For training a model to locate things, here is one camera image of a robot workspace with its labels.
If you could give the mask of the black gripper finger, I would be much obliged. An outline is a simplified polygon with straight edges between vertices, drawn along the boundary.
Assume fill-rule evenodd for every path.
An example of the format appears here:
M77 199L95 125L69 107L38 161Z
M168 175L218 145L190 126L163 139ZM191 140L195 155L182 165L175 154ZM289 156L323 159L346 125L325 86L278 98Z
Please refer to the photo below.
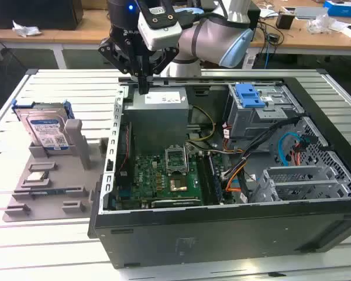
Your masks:
M145 51L142 56L142 94L149 92L154 74L160 74L178 55L179 48L167 47L158 51Z
M133 39L119 39L114 42L112 37L107 37L102 40L98 51L121 73L130 74L132 80L138 84L139 94L144 94L144 75L141 62L135 53Z

